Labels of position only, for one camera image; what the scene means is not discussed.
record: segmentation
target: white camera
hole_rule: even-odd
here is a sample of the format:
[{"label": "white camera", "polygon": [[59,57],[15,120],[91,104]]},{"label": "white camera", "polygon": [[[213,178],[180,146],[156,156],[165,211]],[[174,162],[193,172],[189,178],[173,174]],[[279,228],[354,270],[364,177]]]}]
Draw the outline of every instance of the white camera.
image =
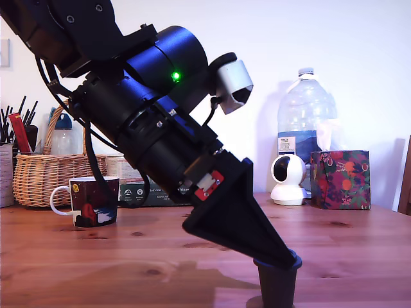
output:
[{"label": "white camera", "polygon": [[302,205],[307,192],[300,186],[306,177],[306,165],[297,155],[278,156],[271,165],[271,175],[277,185],[271,199],[281,205]]},{"label": "white camera", "polygon": [[229,114],[244,106],[250,97],[253,84],[243,61],[233,61],[217,70],[216,95],[222,99],[220,106]]}]

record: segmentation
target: bottle cap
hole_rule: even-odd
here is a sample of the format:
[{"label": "bottle cap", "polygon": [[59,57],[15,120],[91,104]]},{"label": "bottle cap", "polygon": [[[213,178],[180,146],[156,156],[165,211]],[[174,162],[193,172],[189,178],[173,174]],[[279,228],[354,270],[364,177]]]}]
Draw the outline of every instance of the bottle cap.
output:
[{"label": "bottle cap", "polygon": [[[50,115],[49,115],[49,123],[51,120],[51,117],[53,117],[54,111],[56,111],[56,108],[53,107],[51,109]],[[71,122],[71,119],[68,114],[61,114],[60,117],[57,119],[55,130],[72,130],[73,129],[73,124]]]},{"label": "bottle cap", "polygon": [[314,69],[312,67],[305,67],[304,69],[299,69],[298,70],[298,77],[300,77],[304,74],[314,75]]}]

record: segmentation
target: black conical attachment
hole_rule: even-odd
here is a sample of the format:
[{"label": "black conical attachment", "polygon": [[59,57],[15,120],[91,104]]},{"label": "black conical attachment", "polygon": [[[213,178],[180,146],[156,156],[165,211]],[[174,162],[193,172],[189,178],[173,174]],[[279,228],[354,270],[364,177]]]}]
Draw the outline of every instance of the black conical attachment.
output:
[{"label": "black conical attachment", "polygon": [[[227,155],[222,169],[230,166],[231,154]],[[226,179],[210,195],[213,198],[192,211],[183,223],[184,230],[267,264],[284,269],[293,266],[295,258],[252,195],[252,162],[239,162],[236,172],[229,174],[235,177]]]}]

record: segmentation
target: wooden table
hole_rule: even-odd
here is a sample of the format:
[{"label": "wooden table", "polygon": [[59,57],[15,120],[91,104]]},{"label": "wooden table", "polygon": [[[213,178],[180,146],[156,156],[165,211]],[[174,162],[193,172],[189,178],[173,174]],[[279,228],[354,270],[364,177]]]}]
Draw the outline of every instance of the wooden table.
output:
[{"label": "wooden table", "polygon": [[[411,217],[256,198],[302,257],[296,308],[411,307]],[[262,308],[252,259],[186,234],[190,210],[120,209],[115,225],[80,229],[1,209],[1,307]]]}]

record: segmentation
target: mug handle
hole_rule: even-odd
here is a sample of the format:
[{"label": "mug handle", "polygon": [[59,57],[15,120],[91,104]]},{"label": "mug handle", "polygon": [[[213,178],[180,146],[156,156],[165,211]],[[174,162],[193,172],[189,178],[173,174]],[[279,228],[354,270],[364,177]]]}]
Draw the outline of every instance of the mug handle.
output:
[{"label": "mug handle", "polygon": [[53,212],[58,214],[58,215],[71,216],[71,215],[73,215],[72,210],[69,211],[69,212],[62,212],[61,210],[56,209],[56,207],[54,206],[54,203],[53,203],[54,195],[57,193],[57,191],[59,191],[61,189],[65,189],[66,191],[68,191],[70,193],[70,187],[68,187],[68,186],[59,186],[57,188],[54,188],[54,191],[51,193],[51,196],[50,196],[50,207],[53,210]]}]

